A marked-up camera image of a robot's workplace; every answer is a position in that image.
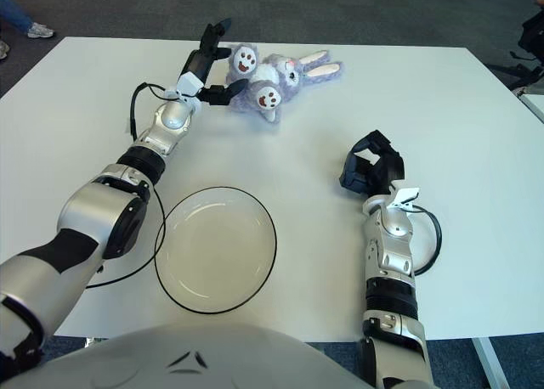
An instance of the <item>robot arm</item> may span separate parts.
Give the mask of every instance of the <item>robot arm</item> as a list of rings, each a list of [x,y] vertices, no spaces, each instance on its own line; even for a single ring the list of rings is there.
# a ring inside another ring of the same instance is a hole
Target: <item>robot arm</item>
[[[355,155],[363,149],[380,156],[375,165]],[[407,381],[433,387],[425,331],[417,320],[413,228],[407,216],[419,188],[405,185],[404,162],[379,131],[352,148],[340,184],[369,197],[363,205],[366,310],[360,376],[380,389]]]
[[[145,130],[117,161],[83,185],[65,204],[57,235],[46,245],[0,266],[0,360],[3,378],[37,364],[40,348],[62,324],[104,260],[126,254],[144,221],[150,191],[187,133],[201,101],[228,104],[247,81],[204,88],[229,20],[208,25],[200,49],[189,56],[175,87]]]

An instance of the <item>gray carpet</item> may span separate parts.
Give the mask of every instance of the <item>gray carpet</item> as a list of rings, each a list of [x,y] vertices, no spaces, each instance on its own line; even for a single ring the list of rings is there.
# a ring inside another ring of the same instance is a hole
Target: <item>gray carpet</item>
[[[523,54],[517,48],[521,23],[537,12],[533,0],[17,1],[58,33],[50,40],[30,40],[3,25],[2,39],[12,51],[0,62],[0,96],[62,37],[198,39],[206,23],[227,16],[235,22],[232,41],[467,47],[482,62],[515,65],[508,51]],[[511,388],[544,388],[544,335],[492,341]],[[314,345],[353,370],[354,344]],[[45,348],[46,358],[81,346],[81,339],[55,337]],[[431,341],[428,347],[439,386],[483,387],[484,372],[469,340]]]

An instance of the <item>blue jeans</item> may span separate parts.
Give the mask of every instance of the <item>blue jeans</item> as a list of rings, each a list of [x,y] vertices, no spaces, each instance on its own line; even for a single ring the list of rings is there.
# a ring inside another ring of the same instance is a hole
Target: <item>blue jeans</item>
[[[31,18],[14,0],[0,0],[0,18],[26,34],[32,26]]]

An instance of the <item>stuffed bunny toy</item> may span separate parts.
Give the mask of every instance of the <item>stuffed bunny toy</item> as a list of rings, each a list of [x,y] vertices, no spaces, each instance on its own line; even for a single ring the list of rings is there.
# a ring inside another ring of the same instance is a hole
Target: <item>stuffed bunny toy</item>
[[[257,111],[266,121],[277,123],[281,104],[291,100],[302,86],[340,76],[343,64],[327,64],[329,60],[328,51],[319,51],[301,59],[272,54],[260,61],[254,45],[237,45],[229,57],[227,83],[239,79],[249,83],[230,105],[237,111]]]

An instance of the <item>black rim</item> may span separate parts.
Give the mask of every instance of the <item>black rim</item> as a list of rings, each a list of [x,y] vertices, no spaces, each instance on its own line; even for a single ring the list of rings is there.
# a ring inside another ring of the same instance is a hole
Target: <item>black rim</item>
[[[209,188],[204,188],[204,189],[200,189],[196,192],[193,192],[192,194],[189,194],[187,195],[185,198],[183,198],[180,202],[178,202],[171,210],[170,212],[166,215],[165,217],[165,221],[164,223],[161,225],[161,227],[159,227],[159,231],[157,232],[156,234],[156,238],[155,238],[155,250],[156,250],[156,247],[157,247],[157,242],[159,240],[159,235],[161,234],[161,230],[163,229],[163,227],[166,226],[166,220],[168,220],[168,217],[170,216],[170,214],[172,212],[174,212],[174,210],[180,205],[182,204],[185,200],[187,200],[188,198],[190,198],[191,196],[193,195],[196,195],[202,191],[208,191],[209,189],[234,189],[236,191],[240,191],[246,195],[249,195],[251,196],[263,209],[264,211],[266,212],[266,214],[268,215],[269,219],[270,219],[270,223],[272,223],[272,230],[274,231],[274,256],[272,257],[272,263],[270,264],[270,269],[269,269],[269,272],[266,274],[266,277],[264,278],[263,280],[263,283],[261,283],[261,285],[253,292],[253,294],[251,294],[246,300],[244,300],[243,302],[241,302],[240,304],[236,304],[235,306],[231,307],[231,308],[227,308],[226,310],[221,310],[221,311],[199,311],[199,310],[195,310],[194,308],[190,308],[190,307],[187,307],[185,306],[184,304],[182,304],[181,302],[179,302],[178,300],[176,300],[175,298],[172,297],[172,295],[168,292],[167,288],[164,286],[164,284],[162,283],[162,280],[161,280],[161,275],[159,274],[159,269],[158,267],[156,266],[156,257],[158,255],[155,255],[155,257],[153,257],[153,264],[155,266],[155,273],[156,273],[156,277],[157,279],[159,280],[159,284],[161,285],[161,288],[162,288],[162,291],[164,291],[166,293],[166,295],[170,298],[170,300],[172,300],[173,302],[175,302],[178,306],[184,308],[185,310],[187,311],[191,311],[192,313],[197,313],[197,314],[206,314],[206,315],[213,315],[213,314],[224,314],[224,313],[228,313],[232,310],[236,310],[238,307],[241,307],[243,306],[244,304],[246,304],[247,302],[249,302],[253,297],[255,297],[255,295],[257,295],[257,293],[259,293],[259,291],[261,291],[261,289],[263,288],[263,286],[266,284],[267,280],[269,279],[270,277],[270,274],[272,273],[272,269],[274,268],[274,265],[275,265],[275,255],[276,255],[276,252],[277,252],[277,249],[278,249],[278,235],[277,233],[275,232],[275,225],[274,225],[274,220],[272,219],[272,216],[270,216],[270,212],[268,211],[268,209],[266,209],[266,206],[264,206],[260,200],[258,200],[255,196],[251,195],[250,193],[244,191],[243,189],[239,189],[239,188],[236,188],[236,187],[209,187]]]

